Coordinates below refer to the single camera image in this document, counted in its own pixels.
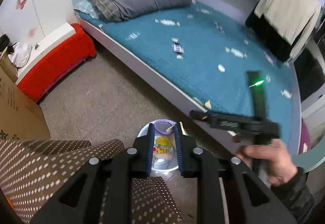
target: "gray carpet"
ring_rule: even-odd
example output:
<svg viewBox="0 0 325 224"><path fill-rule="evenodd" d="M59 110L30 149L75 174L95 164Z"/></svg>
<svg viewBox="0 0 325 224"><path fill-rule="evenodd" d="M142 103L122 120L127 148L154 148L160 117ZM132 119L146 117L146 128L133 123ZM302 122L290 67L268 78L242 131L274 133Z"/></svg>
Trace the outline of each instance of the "gray carpet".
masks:
<svg viewBox="0 0 325 224"><path fill-rule="evenodd" d="M106 48L97 42L95 45L96 58L69 73L40 102L51 139L84 139L93 145L120 139L127 148L132 146L144 125L155 119L168 118L183 121L198 145L215 156L228 154ZM196 180L185 180L176 171L161 176L187 222L194 221Z"/></svg>

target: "teal bedspread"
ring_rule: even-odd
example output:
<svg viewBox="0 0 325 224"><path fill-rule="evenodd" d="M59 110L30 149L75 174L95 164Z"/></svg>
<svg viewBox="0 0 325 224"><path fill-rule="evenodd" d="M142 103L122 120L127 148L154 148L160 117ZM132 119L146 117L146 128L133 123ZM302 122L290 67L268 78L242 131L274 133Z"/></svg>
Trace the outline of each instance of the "teal bedspread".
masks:
<svg viewBox="0 0 325 224"><path fill-rule="evenodd" d="M288 143L292 100L283 91L290 93L295 76L230 17L199 2L128 22L105 23L81 12L80 17L100 27L190 97L210 101L215 111L252 116L246 71L260 71L268 118L281 124L281 138ZM172 38L183 46L183 59L173 52Z"/></svg>

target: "patterned fabric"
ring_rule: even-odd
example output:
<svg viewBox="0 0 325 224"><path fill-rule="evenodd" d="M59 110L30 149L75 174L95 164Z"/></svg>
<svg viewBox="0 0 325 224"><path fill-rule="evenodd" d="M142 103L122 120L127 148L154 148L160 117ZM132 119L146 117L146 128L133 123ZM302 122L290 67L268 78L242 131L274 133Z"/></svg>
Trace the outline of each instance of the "patterned fabric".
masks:
<svg viewBox="0 0 325 224"><path fill-rule="evenodd" d="M91 0L109 22L121 22L121 11L111 0Z"/></svg>
<svg viewBox="0 0 325 224"><path fill-rule="evenodd" d="M105 160L122 150L120 140L97 146L91 146L89 141L0 141L0 188L17 215L29 223L89 158ZM134 179L132 187L133 224L182 223L180 210L162 178Z"/></svg>

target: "human hand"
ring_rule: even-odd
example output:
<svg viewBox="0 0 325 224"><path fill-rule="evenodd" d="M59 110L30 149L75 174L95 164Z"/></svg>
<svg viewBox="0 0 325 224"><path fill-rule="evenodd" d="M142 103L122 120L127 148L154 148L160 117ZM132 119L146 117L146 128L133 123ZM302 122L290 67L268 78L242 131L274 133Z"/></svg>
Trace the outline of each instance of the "human hand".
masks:
<svg viewBox="0 0 325 224"><path fill-rule="evenodd" d="M249 166L250 158L269 161L268 181L273 186L288 183L298 172L292 163L284 143L280 139L273 139L272 145L251 145L243 147L237 156Z"/></svg>

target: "person's arm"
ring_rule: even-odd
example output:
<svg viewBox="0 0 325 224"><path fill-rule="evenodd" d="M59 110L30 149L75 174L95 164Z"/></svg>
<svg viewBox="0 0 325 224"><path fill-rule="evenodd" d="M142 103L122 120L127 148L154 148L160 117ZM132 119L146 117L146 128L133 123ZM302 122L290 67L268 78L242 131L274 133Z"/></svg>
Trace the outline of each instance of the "person's arm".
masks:
<svg viewBox="0 0 325 224"><path fill-rule="evenodd" d="M298 224L303 224L309 218L314 199L306 185L306 174L298 167L297 174L281 186L272 186L271 190L295 217Z"/></svg>
<svg viewBox="0 0 325 224"><path fill-rule="evenodd" d="M303 224L313 210L314 199L306 185L306 175L291 160L284 143L274 139L272 145L251 145L242 148L237 156L248 164L247 157L269 161L268 181L271 190Z"/></svg>

